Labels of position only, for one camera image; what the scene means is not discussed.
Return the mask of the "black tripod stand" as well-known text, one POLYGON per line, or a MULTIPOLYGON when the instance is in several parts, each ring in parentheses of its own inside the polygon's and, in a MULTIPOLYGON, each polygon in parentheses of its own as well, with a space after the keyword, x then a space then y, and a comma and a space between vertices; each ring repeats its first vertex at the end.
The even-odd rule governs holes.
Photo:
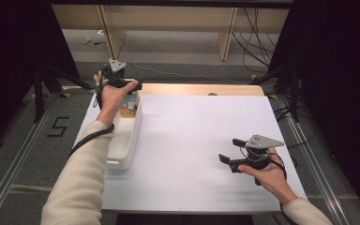
POLYGON ((92 90, 93 87, 82 81, 79 77, 66 73, 64 70, 50 65, 41 65, 36 68, 34 73, 34 94, 36 102, 36 117, 34 122, 38 122, 44 114, 44 103, 42 94, 42 85, 45 85, 50 93, 59 94, 63 91, 58 78, 64 78, 71 83, 77 84, 82 89, 92 90))
POLYGON ((298 94, 298 78, 297 72, 294 67, 290 65, 280 66, 271 71, 268 71, 264 76, 254 80, 251 85, 260 85, 267 82, 272 78, 277 78, 274 84, 274 90, 277 93, 284 93, 287 89, 290 89, 291 103, 289 113, 293 120, 298 123, 297 115, 297 94, 298 94))

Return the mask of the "beige wooden shelf unit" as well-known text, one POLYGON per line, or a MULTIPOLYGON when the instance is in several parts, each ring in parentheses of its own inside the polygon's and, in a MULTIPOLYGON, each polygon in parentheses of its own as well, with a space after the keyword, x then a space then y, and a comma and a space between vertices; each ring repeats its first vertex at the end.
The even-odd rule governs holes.
POLYGON ((63 29, 102 30, 111 57, 117 58, 128 31, 210 32, 216 35, 219 59, 225 61, 232 33, 279 34, 286 9, 258 7, 142 7, 54 5, 63 29))

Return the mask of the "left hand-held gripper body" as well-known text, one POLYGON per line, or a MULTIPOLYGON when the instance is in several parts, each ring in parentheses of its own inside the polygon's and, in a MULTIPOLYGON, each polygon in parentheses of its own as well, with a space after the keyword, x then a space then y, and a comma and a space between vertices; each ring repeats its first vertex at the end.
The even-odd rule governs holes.
POLYGON ((128 84, 125 80, 125 66, 126 63, 119 62, 118 60, 109 59, 109 63, 106 64, 102 70, 102 76, 104 78, 103 84, 108 84, 113 87, 121 88, 128 84))

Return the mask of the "person's right hand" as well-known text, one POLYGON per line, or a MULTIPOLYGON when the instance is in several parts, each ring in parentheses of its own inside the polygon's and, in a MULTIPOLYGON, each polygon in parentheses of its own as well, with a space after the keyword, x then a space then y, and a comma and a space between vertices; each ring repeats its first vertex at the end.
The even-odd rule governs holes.
POLYGON ((266 168, 255 170, 250 166, 240 165, 238 170, 258 179, 262 186, 272 193, 281 204, 289 203, 295 200, 297 196, 287 183, 284 172, 278 166, 278 164, 281 164, 281 160, 276 149, 274 147, 269 147, 268 151, 274 162, 271 162, 266 168))

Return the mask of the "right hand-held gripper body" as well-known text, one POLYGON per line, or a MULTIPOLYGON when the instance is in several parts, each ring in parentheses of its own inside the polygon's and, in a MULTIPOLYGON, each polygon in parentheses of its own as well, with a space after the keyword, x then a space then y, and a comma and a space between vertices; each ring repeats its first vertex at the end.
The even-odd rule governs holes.
POLYGON ((256 170, 264 169, 271 160, 268 148, 283 146, 284 142, 254 134, 248 141, 240 142, 240 148, 247 150, 245 165, 256 170))

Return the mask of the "black curtain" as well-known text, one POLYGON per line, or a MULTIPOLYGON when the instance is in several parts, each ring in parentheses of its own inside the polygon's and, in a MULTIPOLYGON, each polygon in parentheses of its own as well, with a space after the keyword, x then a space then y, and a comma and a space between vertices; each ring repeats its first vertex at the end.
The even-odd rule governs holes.
POLYGON ((292 0, 271 65, 296 74, 331 150, 360 199, 360 0, 292 0))
POLYGON ((79 75, 52 5, 0 0, 0 134, 38 69, 48 70, 49 78, 79 75))

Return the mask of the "white plastic storage box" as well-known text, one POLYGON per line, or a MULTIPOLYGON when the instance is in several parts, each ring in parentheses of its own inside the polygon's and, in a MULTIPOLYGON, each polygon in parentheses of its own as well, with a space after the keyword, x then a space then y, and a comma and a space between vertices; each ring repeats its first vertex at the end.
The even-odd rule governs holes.
POLYGON ((123 118, 120 115, 120 109, 116 114, 114 124, 114 137, 109 144, 109 153, 107 157, 107 167, 110 170, 125 171, 132 164, 135 153, 136 142, 139 135, 140 126, 143 120, 143 108, 141 98, 138 93, 139 105, 134 118, 123 118))

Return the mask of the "person's left hand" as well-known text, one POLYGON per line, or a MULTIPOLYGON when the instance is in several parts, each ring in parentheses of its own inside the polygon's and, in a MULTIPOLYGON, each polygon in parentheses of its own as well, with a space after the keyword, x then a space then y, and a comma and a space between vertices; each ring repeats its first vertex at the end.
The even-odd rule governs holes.
POLYGON ((97 120, 110 127, 120 106, 123 104, 125 95, 138 85, 138 81, 129 82, 126 86, 116 88, 111 85, 103 86, 103 76, 99 71, 94 75, 95 83, 98 85, 101 96, 101 110, 97 120))

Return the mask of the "aluminium floor rail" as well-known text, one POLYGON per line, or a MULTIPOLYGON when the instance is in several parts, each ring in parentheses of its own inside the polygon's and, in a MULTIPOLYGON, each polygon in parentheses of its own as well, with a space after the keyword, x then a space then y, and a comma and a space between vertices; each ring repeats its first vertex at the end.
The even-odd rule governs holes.
POLYGON ((324 171, 308 143, 307 136, 296 120, 297 100, 291 100, 291 102, 288 102, 285 97, 279 97, 278 100, 281 107, 288 107, 290 110, 288 112, 289 117, 287 118, 287 122, 292 130, 294 138, 297 141, 297 146, 301 148, 301 152, 307 162, 312 176, 314 177, 315 183, 321 192, 322 198, 326 203, 332 219, 334 220, 334 224, 351 225, 351 222, 347 218, 335 191, 332 189, 328 179, 325 177, 324 171))
POLYGON ((57 94, 50 94, 46 98, 46 103, 42 107, 42 114, 39 116, 38 120, 33 124, 30 131, 28 132, 20 150, 18 151, 16 157, 11 162, 5 176, 0 182, 0 208, 5 201, 12 185, 14 184, 18 174, 20 173, 24 162, 26 161, 36 139, 38 138, 39 132, 42 130, 46 122, 46 117, 48 116, 52 106, 58 99, 57 94))

